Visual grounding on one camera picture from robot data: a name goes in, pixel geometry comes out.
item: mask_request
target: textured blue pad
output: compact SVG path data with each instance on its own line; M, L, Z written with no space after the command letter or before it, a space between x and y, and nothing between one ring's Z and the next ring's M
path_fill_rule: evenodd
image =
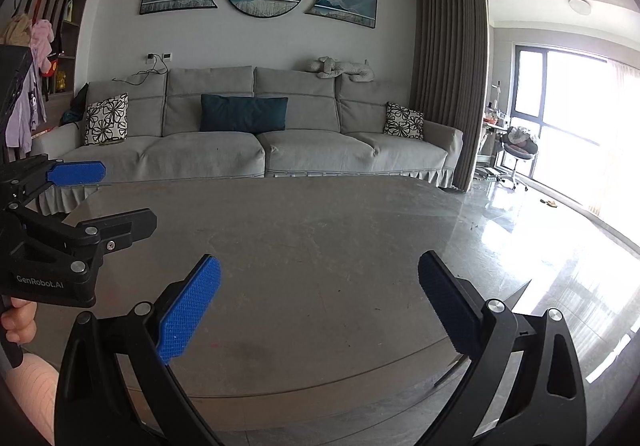
M420 257L418 280L456 352L478 358L482 320L465 298L462 285L434 252Z
M57 186L80 186L97 184L104 178L106 170L100 161L67 162L53 166L47 172L47 180Z
M218 287L220 263L209 256L160 320L156 349L165 365L184 352Z

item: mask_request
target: window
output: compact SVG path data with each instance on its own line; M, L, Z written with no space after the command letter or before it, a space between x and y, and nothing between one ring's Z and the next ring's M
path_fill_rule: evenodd
M601 162L602 129L610 85L607 61L562 50L516 47L511 124L540 137L532 161L518 173L584 203L595 187L589 180ZM502 165L513 169L505 153Z

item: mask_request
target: gray tabletop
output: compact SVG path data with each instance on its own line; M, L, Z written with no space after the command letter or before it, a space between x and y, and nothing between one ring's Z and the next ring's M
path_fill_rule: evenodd
M158 229L106 257L93 311L124 314L202 254L217 257L222 285L171 364L215 429L345 412L434 376L455 355L417 281L420 255L452 235L454 195L405 177L146 182L102 188L67 222L142 207ZM78 311L43 305L34 352L59 365Z

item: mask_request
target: hand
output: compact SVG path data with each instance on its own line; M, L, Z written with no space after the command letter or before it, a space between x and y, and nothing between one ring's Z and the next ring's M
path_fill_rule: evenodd
M7 331L6 339L12 343L23 345L30 343L36 335L36 303L17 298L11 298L14 308L2 314L0 321Z

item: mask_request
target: plush toy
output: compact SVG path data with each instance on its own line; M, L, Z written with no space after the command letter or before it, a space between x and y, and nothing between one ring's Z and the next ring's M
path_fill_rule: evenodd
M337 77L340 74L348 74L349 78L355 82L367 82L374 78L373 70L367 60L365 60L364 64L361 64L336 61L332 58L324 57L309 61L307 70L318 73L318 77L321 79Z

